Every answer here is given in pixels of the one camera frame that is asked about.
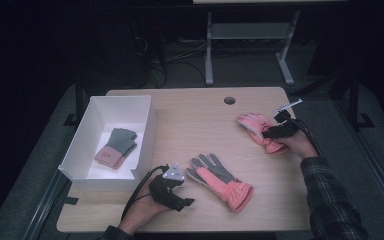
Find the white box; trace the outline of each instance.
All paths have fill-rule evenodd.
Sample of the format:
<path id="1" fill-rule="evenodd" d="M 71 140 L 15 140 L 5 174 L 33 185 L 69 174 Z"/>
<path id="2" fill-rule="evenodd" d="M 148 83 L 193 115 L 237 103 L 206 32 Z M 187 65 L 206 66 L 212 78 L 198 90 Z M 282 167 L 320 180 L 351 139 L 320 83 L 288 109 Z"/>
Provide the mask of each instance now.
<path id="1" fill-rule="evenodd" d="M 136 147 L 114 170 L 93 158 L 114 128 L 137 134 Z M 134 191 L 151 170 L 157 120 L 151 96 L 94 96 L 58 169 L 82 191 Z"/>

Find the person's left hand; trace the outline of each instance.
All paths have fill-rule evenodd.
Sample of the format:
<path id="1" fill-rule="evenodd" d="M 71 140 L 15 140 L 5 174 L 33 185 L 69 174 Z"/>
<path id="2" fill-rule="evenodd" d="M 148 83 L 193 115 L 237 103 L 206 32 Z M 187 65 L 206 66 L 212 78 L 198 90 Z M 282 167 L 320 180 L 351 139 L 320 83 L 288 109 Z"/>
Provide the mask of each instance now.
<path id="1" fill-rule="evenodd" d="M 137 200 L 133 202 L 126 216 L 121 220 L 118 228 L 133 235 L 136 230 L 145 226 L 160 213 L 171 210 L 152 198 L 149 191 L 149 184 L 153 179 L 149 179 L 138 192 Z"/>

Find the gray glove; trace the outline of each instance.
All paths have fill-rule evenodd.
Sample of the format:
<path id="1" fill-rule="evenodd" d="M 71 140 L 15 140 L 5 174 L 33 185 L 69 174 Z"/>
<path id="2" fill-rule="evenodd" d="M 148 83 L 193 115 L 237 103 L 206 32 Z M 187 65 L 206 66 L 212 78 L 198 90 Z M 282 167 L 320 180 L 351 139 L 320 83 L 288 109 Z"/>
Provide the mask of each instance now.
<path id="1" fill-rule="evenodd" d="M 195 170 L 187 168 L 187 176 L 211 189 L 232 212 L 240 212 L 251 199 L 253 187 L 235 178 L 214 154 L 200 154 L 191 164 Z"/>

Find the glove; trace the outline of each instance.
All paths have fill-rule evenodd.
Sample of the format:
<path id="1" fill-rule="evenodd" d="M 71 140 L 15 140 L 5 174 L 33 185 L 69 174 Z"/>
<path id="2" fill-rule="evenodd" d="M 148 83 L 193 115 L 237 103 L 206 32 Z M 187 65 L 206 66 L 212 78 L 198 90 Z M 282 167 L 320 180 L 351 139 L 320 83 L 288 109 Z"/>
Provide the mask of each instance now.
<path id="1" fill-rule="evenodd" d="M 208 158 L 200 154 L 199 160 L 192 158 L 191 164 L 195 170 L 187 168 L 186 175 L 210 188 L 230 211 L 240 212 L 251 199 L 253 187 L 235 178 L 214 154 Z"/>
<path id="2" fill-rule="evenodd" d="M 136 133 L 123 128 L 114 128 L 108 143 L 95 155 L 100 164 L 117 170 L 126 159 L 128 153 L 136 146 L 133 139 Z"/>
<path id="3" fill-rule="evenodd" d="M 248 113 L 241 115 L 237 121 L 244 126 L 252 140 L 264 147 L 266 153 L 282 154 L 289 150 L 289 147 L 283 143 L 273 142 L 270 138 L 264 138 L 262 132 L 267 131 L 273 126 L 270 120 L 261 114 Z"/>

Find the person's right hand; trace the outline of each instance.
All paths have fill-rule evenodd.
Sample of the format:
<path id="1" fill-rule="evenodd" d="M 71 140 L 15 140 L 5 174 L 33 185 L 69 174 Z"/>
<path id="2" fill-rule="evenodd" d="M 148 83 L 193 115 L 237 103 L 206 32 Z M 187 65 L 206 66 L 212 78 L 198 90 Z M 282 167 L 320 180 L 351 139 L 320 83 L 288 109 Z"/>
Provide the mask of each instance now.
<path id="1" fill-rule="evenodd" d="M 301 159 L 319 157 L 316 149 L 311 144 L 310 139 L 301 130 L 296 132 L 291 137 L 273 139 L 273 141 L 288 145 L 290 150 L 300 156 Z"/>

